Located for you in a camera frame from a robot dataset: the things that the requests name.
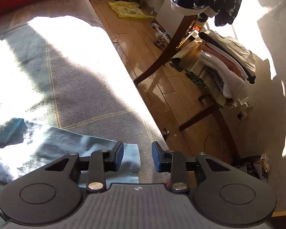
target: yellow plastic bag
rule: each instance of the yellow plastic bag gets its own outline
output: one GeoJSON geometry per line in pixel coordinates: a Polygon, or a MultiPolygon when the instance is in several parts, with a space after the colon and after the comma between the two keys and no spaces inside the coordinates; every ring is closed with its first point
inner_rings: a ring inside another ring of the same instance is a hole
{"type": "Polygon", "coordinates": [[[155,18],[151,15],[146,15],[139,9],[139,4],[135,2],[109,2],[109,6],[118,14],[119,17],[133,17],[133,18],[155,18]]]}

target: wooden floor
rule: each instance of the wooden floor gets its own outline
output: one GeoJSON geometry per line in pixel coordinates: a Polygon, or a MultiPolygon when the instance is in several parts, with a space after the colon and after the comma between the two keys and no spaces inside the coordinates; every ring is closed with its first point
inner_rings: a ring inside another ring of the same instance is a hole
{"type": "MultiPolygon", "coordinates": [[[[152,19],[119,18],[109,7],[114,0],[92,0],[91,5],[101,20],[113,45],[119,53],[129,75],[134,80],[161,55],[153,41],[155,31],[152,19]]],[[[232,162],[220,128],[213,115],[201,120],[183,132],[179,125],[201,111],[205,106],[197,98],[201,95],[197,87],[169,64],[162,66],[153,76],[141,82],[138,90],[162,131],[169,130],[166,143],[169,148],[193,156],[205,151],[207,154],[232,162]]]]}

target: orange garment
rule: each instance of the orange garment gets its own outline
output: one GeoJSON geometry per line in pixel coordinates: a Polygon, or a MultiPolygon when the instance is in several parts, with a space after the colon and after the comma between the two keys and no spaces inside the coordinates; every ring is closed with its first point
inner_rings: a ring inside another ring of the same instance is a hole
{"type": "Polygon", "coordinates": [[[220,55],[217,51],[214,51],[213,49],[211,49],[205,44],[202,46],[202,50],[218,57],[222,62],[224,62],[224,64],[228,67],[230,71],[234,72],[241,79],[243,79],[242,74],[240,73],[239,69],[229,59],[226,59],[224,56],[220,55]]]}

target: black circular joint cover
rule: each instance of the black circular joint cover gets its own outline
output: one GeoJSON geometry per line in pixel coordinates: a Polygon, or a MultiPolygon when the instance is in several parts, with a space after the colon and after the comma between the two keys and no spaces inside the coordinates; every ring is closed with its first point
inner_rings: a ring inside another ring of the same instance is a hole
{"type": "Polygon", "coordinates": [[[16,223],[41,225],[63,219],[82,200],[78,185],[68,175],[37,171],[7,184],[0,192],[2,212],[16,223]]]}
{"type": "Polygon", "coordinates": [[[242,171],[207,176],[190,190],[189,196],[204,217],[229,227],[250,227],[265,222],[276,206],[271,188],[242,171]]]}

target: bed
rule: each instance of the bed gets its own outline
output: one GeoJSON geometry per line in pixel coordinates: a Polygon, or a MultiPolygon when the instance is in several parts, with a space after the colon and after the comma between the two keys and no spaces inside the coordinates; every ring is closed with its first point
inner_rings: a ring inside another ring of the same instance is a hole
{"type": "Polygon", "coordinates": [[[0,16],[0,117],[137,144],[139,181],[167,178],[155,171],[151,143],[168,147],[88,0],[0,16]]]}

